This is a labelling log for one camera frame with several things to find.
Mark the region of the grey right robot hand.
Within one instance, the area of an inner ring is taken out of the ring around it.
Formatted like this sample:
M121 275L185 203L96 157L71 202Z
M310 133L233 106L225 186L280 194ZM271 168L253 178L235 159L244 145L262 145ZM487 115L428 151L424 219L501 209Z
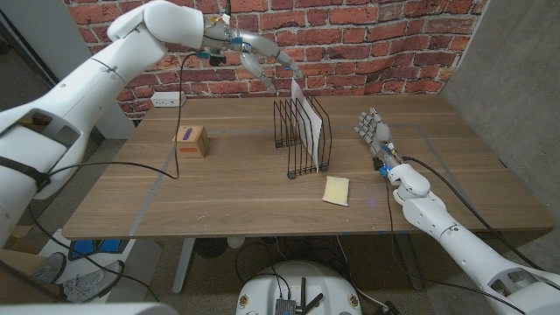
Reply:
M389 126L375 108L371 108L368 113L360 114L358 125L354 130L369 145L374 156L374 168L377 171L381 169L390 171L403 163L396 153Z

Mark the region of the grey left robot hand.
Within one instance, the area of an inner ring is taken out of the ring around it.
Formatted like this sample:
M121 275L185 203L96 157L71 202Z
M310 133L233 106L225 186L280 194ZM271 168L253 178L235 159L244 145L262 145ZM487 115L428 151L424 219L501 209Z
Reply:
M269 92L276 89L256 55L273 58L277 63L286 66L297 78L304 75L296 62L273 41L255 32L243 29L232 29L223 17L204 17L205 30L202 47L208 52L211 66L219 66L227 62L225 51L240 53L241 65L257 78Z

